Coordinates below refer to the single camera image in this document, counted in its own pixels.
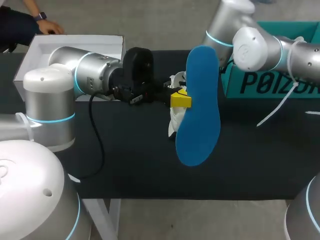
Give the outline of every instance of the concrete floor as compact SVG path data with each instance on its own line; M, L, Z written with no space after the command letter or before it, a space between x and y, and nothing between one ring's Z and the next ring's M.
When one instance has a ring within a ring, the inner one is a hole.
M218 0L38 0L68 34L124 35L127 48L190 49L199 43ZM7 6L26 9L20 0ZM319 0L256 4L262 21L318 21ZM122 201L119 240L284 240L286 204L274 201Z

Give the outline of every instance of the person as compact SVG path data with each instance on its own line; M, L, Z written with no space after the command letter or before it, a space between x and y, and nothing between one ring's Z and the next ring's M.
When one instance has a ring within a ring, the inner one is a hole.
M29 14L3 6L0 0L0 47L11 44L29 46L35 34L63 34L64 29L53 21L47 20L35 0L23 0Z

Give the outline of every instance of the wrist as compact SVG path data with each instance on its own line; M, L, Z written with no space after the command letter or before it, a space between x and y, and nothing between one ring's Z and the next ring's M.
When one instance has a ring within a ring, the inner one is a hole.
M40 20L36 21L36 23L37 23L38 25L40 25L40 24L44 23L45 21L46 21L45 19L40 19Z
M39 16L39 14L40 14L40 12L36 11L36 12L33 12L31 15L32 15L33 18L36 18L36 17Z
M46 20L47 19L47 15L44 12L40 12L37 16L34 16L33 19L36 22L39 22L41 20Z

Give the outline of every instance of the blue shoe insole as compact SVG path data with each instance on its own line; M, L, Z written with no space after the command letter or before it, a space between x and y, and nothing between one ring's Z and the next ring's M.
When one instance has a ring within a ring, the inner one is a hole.
M219 60L209 46L197 46L186 61L186 90L192 105L186 109L176 133L175 148L187 166L203 163L220 134L218 108Z

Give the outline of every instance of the white cardboard box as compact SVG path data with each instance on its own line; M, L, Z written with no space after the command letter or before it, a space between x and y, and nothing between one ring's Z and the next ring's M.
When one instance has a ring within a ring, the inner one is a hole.
M36 35L24 56L14 77L14 84L23 101L24 76L30 70L47 67L50 54L59 47L74 47L123 60L126 53L125 38L115 35ZM89 95L80 96L77 101L89 101Z

